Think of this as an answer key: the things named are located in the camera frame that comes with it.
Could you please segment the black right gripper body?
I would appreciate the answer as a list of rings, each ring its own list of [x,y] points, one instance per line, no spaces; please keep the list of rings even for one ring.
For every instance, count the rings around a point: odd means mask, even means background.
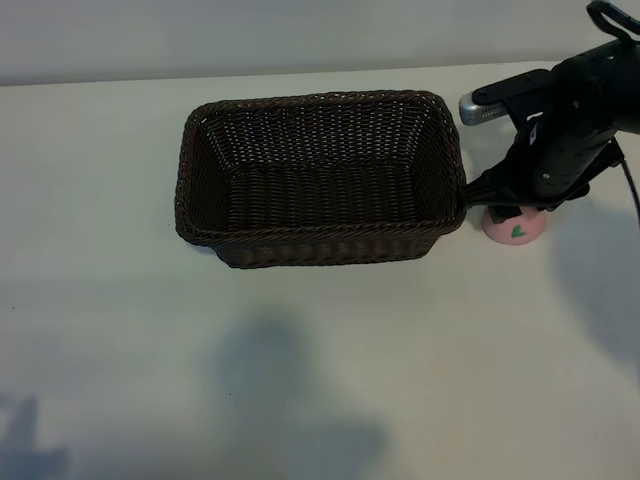
[[[549,107],[520,130],[505,157],[517,200],[546,207],[569,192],[615,135],[606,121]]]

